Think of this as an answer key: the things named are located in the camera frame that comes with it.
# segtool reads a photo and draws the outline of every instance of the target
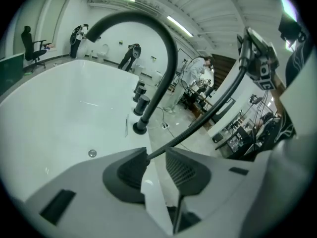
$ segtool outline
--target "white bathtub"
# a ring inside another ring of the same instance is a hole
[[[96,158],[138,147],[151,153],[148,133],[137,135],[132,129],[139,119],[132,100],[138,79],[107,65],[75,60],[12,92],[0,104],[0,175],[8,193],[25,202],[66,169],[90,160],[91,149]],[[171,232],[153,163],[143,181],[148,213]]]

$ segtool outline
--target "office chair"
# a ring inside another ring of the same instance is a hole
[[[35,67],[39,65],[43,65],[44,68],[46,68],[45,63],[37,63],[37,60],[40,60],[40,56],[44,55],[47,50],[41,50],[43,46],[43,42],[46,40],[41,40],[41,41],[32,41],[32,35],[30,34],[31,32],[31,27],[29,26],[24,26],[24,31],[21,34],[22,42],[25,48],[25,59],[27,61],[33,60],[35,62]],[[40,50],[34,51],[34,44],[40,42]]]

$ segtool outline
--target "black office chair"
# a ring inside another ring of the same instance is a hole
[[[31,27],[29,26],[24,26],[24,31],[21,34],[22,42],[25,47],[25,59],[27,61],[33,60],[35,62],[35,67],[39,65],[43,65],[44,68],[46,68],[45,63],[37,63],[37,60],[40,60],[40,56],[44,55],[47,50],[41,50],[43,46],[43,42],[46,40],[41,40],[41,41],[32,41],[32,35],[30,34],[31,32]],[[34,51],[34,44],[40,42],[40,50]]]

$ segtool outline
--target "black faucet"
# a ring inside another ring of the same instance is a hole
[[[152,16],[138,11],[125,11],[106,16],[99,20],[89,30],[86,37],[90,41],[95,42],[105,30],[109,29],[111,26],[114,26],[122,22],[138,22],[151,27],[162,38],[167,51],[166,73],[153,98],[151,99],[150,104],[146,108],[143,116],[139,119],[138,122],[136,122],[133,125],[133,130],[137,134],[142,135],[146,133],[146,126],[149,123],[151,115],[157,108],[159,102],[163,98],[163,95],[168,90],[168,87],[174,78],[178,61],[177,47],[173,37],[162,23],[160,23],[157,19],[153,18]]]

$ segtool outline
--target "white tile floor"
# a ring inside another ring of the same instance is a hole
[[[59,65],[65,62],[69,62],[72,59],[70,57],[55,59],[46,63],[46,70],[53,68],[55,64]],[[105,62],[105,64],[110,66],[115,66],[111,63]],[[24,76],[19,82],[13,85],[6,93],[0,96],[0,102],[13,90],[19,87],[21,84],[31,79],[32,77],[40,74],[44,71],[43,66],[39,66],[34,70],[31,75]],[[151,99],[156,91],[156,87],[152,80],[146,76],[141,75],[140,77],[146,83],[145,87],[147,89],[146,95]],[[161,100],[159,107],[163,107],[166,100],[169,98],[170,93],[166,93]],[[169,130],[162,128],[163,111],[161,109],[156,109],[153,113],[150,123],[148,125],[149,136],[151,141],[152,150],[155,151],[164,144],[168,143],[173,139],[174,136],[179,135],[185,131],[192,120],[195,118],[190,110],[185,110],[181,105],[177,105],[175,108],[176,113],[169,114],[164,112],[164,121],[168,123]],[[200,128],[197,132],[191,135],[189,138],[184,140],[182,144],[176,147],[191,150],[193,152],[204,154],[212,157],[222,158],[219,151],[215,151],[215,144],[212,142],[211,138],[207,134],[205,128]],[[164,193],[167,206],[176,206],[178,200],[178,190],[175,187],[173,181],[171,180],[167,170],[165,168],[165,154],[162,154],[154,159],[155,165],[158,171],[158,177],[161,183],[161,187]]]

